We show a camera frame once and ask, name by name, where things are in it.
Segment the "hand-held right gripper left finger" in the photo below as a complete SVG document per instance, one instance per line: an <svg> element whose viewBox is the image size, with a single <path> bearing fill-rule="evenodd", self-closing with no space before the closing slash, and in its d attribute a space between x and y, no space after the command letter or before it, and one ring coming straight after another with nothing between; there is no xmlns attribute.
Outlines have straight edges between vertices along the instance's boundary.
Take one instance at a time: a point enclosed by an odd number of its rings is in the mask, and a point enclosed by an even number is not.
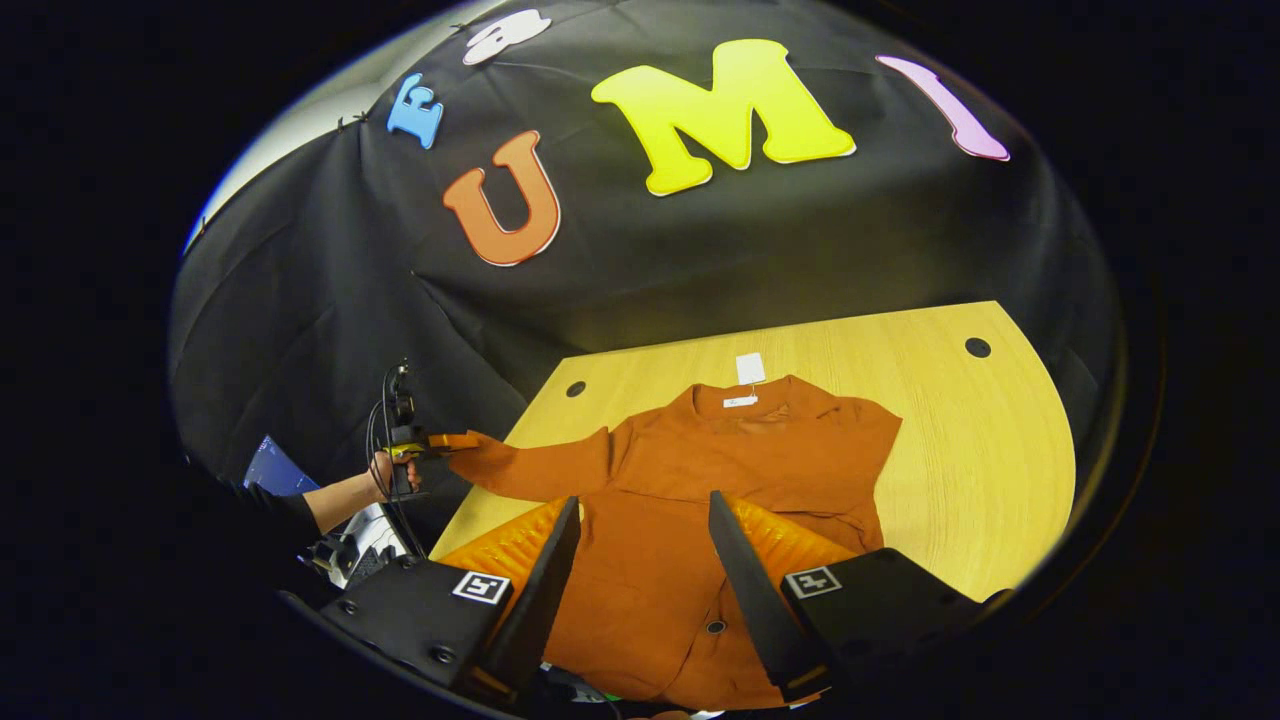
<svg viewBox="0 0 1280 720"><path fill-rule="evenodd" d="M323 607L337 639L416 682L516 701L539 671L580 539L575 497L433 561L403 556Z"/></svg>

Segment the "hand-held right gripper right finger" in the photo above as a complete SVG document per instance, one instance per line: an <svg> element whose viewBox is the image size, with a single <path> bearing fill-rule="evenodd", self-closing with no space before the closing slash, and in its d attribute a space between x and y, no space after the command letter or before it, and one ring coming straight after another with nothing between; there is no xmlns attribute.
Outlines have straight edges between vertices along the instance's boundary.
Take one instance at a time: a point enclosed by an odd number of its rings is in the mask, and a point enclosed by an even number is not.
<svg viewBox="0 0 1280 720"><path fill-rule="evenodd" d="M974 600L897 550L854 553L719 491L708 525L756 656L788 702L882 682L1006 596Z"/></svg>

